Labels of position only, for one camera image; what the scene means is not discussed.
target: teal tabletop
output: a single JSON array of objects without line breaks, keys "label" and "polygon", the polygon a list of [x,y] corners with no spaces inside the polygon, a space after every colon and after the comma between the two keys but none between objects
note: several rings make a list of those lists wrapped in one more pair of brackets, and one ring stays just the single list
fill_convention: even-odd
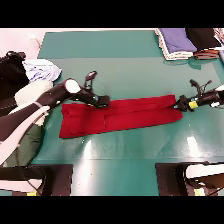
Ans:
[{"label": "teal tabletop", "polygon": [[[94,91],[112,100],[185,94],[224,83],[220,59],[166,61],[154,31],[47,33],[38,58],[62,69],[80,85],[97,71]],[[45,123],[35,164],[73,164],[71,195],[159,195],[155,163],[224,161],[224,111],[204,106],[166,125],[60,139],[61,106]]]}]

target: yellow label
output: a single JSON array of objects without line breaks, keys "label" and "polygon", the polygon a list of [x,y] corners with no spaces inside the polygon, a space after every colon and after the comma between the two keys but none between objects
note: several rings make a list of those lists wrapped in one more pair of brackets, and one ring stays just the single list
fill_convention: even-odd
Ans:
[{"label": "yellow label", "polygon": [[194,189],[195,196],[205,196],[205,191],[203,188]]},{"label": "yellow label", "polygon": [[37,192],[36,191],[29,192],[29,193],[27,193],[27,196],[37,196]]},{"label": "yellow label", "polygon": [[198,107],[198,104],[196,101],[193,101],[193,102],[189,102],[189,106],[191,109],[194,109],[194,108],[197,108]]}]

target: red cloth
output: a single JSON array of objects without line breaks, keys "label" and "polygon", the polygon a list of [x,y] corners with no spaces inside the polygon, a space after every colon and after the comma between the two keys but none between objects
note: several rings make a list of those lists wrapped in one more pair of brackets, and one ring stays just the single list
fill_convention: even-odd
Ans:
[{"label": "red cloth", "polygon": [[175,102],[174,95],[167,95],[114,100],[108,108],[102,109],[85,104],[63,104],[64,119],[59,137],[81,137],[175,122],[182,118],[180,111],[169,108]]}]

